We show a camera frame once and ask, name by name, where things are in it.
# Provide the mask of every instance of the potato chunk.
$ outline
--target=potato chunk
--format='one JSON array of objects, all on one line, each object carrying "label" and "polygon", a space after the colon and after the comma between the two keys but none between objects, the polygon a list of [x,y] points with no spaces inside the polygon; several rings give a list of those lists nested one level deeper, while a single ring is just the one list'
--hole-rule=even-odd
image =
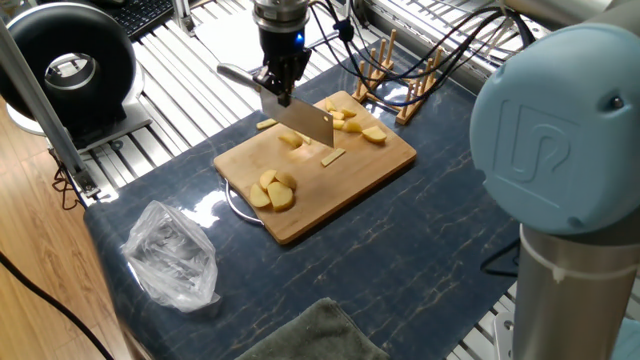
[{"label": "potato chunk", "polygon": [[336,130],[342,130],[344,126],[344,120],[333,120],[333,128]]},{"label": "potato chunk", "polygon": [[278,122],[273,120],[273,119],[267,119],[265,121],[260,121],[259,123],[256,124],[256,129],[258,130],[262,130],[262,129],[266,129],[268,127],[271,127],[275,124],[277,124]]},{"label": "potato chunk", "polygon": [[265,193],[258,184],[253,184],[251,186],[251,193],[249,194],[249,202],[251,205],[261,208],[271,204],[271,199],[269,199],[267,193]]},{"label": "potato chunk", "polygon": [[329,112],[338,110],[336,109],[336,106],[333,105],[333,101],[331,101],[331,99],[329,98],[324,99],[324,106]]},{"label": "potato chunk", "polygon": [[340,109],[340,112],[344,114],[345,118],[350,118],[350,117],[354,117],[354,116],[358,115],[354,111],[351,111],[351,110],[345,109],[345,108]]},{"label": "potato chunk", "polygon": [[387,134],[385,134],[384,131],[380,130],[377,125],[362,130],[362,135],[365,139],[376,144],[382,144],[387,139]]},{"label": "potato chunk", "polygon": [[293,131],[288,131],[280,136],[278,139],[286,142],[287,144],[293,146],[294,149],[299,148],[302,145],[302,138],[300,135],[296,134]]},{"label": "potato chunk", "polygon": [[294,179],[291,174],[283,171],[278,171],[276,173],[276,180],[287,185],[288,187],[291,188],[291,190],[295,190],[296,186],[298,185],[298,183],[296,182],[296,179]]},{"label": "potato chunk", "polygon": [[362,131],[362,126],[360,126],[359,123],[351,120],[351,121],[347,121],[344,126],[342,127],[342,130],[346,131],[346,132],[361,132]]},{"label": "potato chunk", "polygon": [[331,115],[333,115],[333,120],[344,120],[344,114],[339,111],[332,111]]},{"label": "potato chunk", "polygon": [[298,134],[298,136],[300,136],[302,138],[302,141],[306,142],[307,144],[311,144],[311,138],[310,137],[308,137],[307,135],[305,135],[305,134],[303,134],[301,132],[298,132],[298,131],[296,131],[295,133]]},{"label": "potato chunk", "polygon": [[267,170],[260,175],[260,187],[262,190],[267,191],[267,186],[276,178],[276,173],[277,171],[275,170]]},{"label": "potato chunk", "polygon": [[293,205],[293,190],[288,186],[274,182],[269,184],[267,192],[275,211],[284,211]]}]

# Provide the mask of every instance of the knife blade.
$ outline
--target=knife blade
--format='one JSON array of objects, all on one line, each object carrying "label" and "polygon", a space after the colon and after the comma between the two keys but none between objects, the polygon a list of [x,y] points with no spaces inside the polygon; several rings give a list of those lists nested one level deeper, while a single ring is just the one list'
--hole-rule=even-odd
[{"label": "knife blade", "polygon": [[284,107],[278,103],[278,97],[261,91],[262,112],[270,118],[296,130],[308,137],[333,147],[333,115],[308,104],[294,96],[291,103]]},{"label": "knife blade", "polygon": [[270,118],[308,137],[333,147],[333,115],[291,96],[291,103],[284,107],[278,97],[253,80],[248,72],[230,64],[219,64],[217,71],[230,80],[250,87],[260,93],[262,112]]}]

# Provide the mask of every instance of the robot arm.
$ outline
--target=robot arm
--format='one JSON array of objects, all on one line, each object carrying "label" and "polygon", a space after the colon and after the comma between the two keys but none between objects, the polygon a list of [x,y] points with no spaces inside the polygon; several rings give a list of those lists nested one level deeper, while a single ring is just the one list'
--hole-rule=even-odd
[{"label": "robot arm", "polygon": [[309,21],[309,0],[256,0],[253,18],[260,31],[264,67],[254,80],[290,104],[294,83],[300,80],[311,57],[304,47]]}]

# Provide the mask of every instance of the metal ring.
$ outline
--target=metal ring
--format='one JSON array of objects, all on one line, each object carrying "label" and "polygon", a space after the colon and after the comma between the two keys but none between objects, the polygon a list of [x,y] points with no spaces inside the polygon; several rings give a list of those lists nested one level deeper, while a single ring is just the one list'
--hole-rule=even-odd
[{"label": "metal ring", "polygon": [[227,182],[227,191],[226,191],[227,202],[229,203],[229,206],[231,206],[231,210],[233,210],[233,212],[236,213],[236,215],[238,215],[245,221],[248,221],[252,224],[264,226],[264,223],[262,222],[262,220],[243,214],[240,210],[238,210],[238,208],[236,208],[235,205],[233,205],[233,203],[231,202],[231,188],[229,186],[229,180],[227,179],[224,179],[224,180]]}]

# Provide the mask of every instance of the metal bracket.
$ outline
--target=metal bracket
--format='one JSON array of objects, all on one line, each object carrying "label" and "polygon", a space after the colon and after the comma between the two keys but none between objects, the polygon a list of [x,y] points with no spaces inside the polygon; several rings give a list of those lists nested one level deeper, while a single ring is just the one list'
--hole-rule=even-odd
[{"label": "metal bracket", "polygon": [[513,313],[503,312],[496,315],[493,321],[497,360],[511,360],[513,349]]},{"label": "metal bracket", "polygon": [[82,188],[84,195],[88,198],[93,197],[100,192],[100,189],[96,187],[96,184],[93,182],[89,171],[87,171],[86,169],[77,172],[73,176],[73,179],[76,181],[76,183],[78,183],[80,188]]}]

